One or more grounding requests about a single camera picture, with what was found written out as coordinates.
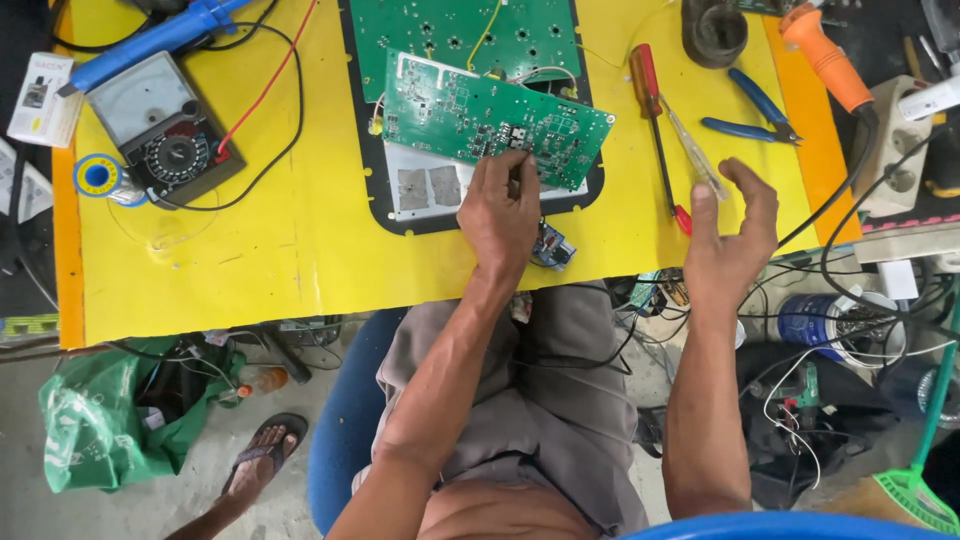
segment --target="blue soldering iron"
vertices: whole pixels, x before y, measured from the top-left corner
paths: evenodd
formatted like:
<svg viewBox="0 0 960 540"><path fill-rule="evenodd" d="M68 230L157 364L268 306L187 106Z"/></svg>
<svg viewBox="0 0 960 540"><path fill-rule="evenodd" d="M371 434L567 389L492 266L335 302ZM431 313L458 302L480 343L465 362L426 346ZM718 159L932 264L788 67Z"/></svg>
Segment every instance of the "blue soldering iron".
<svg viewBox="0 0 960 540"><path fill-rule="evenodd" d="M70 75L70 83L57 94L66 97L78 91L86 93L160 51L173 52L197 37L232 24L229 13L251 1L195 0L183 13L81 64Z"/></svg>

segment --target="stomach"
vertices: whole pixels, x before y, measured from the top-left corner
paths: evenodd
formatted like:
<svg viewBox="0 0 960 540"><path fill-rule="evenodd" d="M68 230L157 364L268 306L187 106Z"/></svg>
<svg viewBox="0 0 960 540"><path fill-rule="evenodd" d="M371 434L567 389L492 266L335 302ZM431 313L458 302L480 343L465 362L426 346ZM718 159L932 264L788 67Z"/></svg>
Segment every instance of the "stomach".
<svg viewBox="0 0 960 540"><path fill-rule="evenodd" d="M454 482L427 501L419 538L447 539L595 539L591 527L555 489L523 482Z"/></svg>

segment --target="green plastic bag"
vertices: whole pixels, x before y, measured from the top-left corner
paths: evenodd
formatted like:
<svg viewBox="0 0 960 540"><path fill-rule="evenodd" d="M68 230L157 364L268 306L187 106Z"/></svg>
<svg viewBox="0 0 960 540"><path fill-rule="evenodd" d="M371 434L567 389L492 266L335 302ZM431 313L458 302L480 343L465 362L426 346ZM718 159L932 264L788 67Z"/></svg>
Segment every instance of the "green plastic bag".
<svg viewBox="0 0 960 540"><path fill-rule="evenodd" d="M177 336L134 340L129 346L154 355L170 350ZM234 377L246 359L231 353L224 372ZM43 470L54 493L120 486L180 473L187 451L204 429L207 406L230 389L211 379L204 395L177 421L149 430L133 395L156 367L119 351L77 357L40 388L47 431ZM226 407L236 403L220 403Z"/></svg>

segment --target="man's left hand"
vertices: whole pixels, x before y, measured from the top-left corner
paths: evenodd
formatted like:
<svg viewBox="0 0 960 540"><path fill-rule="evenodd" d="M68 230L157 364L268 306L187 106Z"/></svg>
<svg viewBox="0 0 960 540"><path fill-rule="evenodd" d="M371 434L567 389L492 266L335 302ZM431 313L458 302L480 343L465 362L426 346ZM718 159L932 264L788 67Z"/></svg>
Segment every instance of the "man's left hand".
<svg viewBox="0 0 960 540"><path fill-rule="evenodd" d="M519 179L519 191L511 186L512 176ZM532 155L509 150L477 162L457 223L484 278L516 290L533 253L539 221L540 180Z"/></svg>

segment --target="blue wire cutter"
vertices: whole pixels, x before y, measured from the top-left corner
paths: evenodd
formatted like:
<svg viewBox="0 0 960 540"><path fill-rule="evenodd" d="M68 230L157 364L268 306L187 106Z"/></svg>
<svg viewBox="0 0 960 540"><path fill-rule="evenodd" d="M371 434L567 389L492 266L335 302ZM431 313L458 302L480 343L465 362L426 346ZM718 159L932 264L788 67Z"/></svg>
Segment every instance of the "blue wire cutter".
<svg viewBox="0 0 960 540"><path fill-rule="evenodd" d="M774 102L756 85L753 79L747 77L744 72L735 67L731 67L730 70L727 71L727 75L743 89L747 97L750 98L750 101L753 101L756 108L773 124L774 131L770 132L757 126L734 124L726 120L709 117L700 121L704 126L722 134L765 140L767 142L785 142L800 146L799 143L803 139L797 136L797 132L793 131L793 128L790 127L790 121L787 120L786 115L780 112L780 109L777 109Z"/></svg>

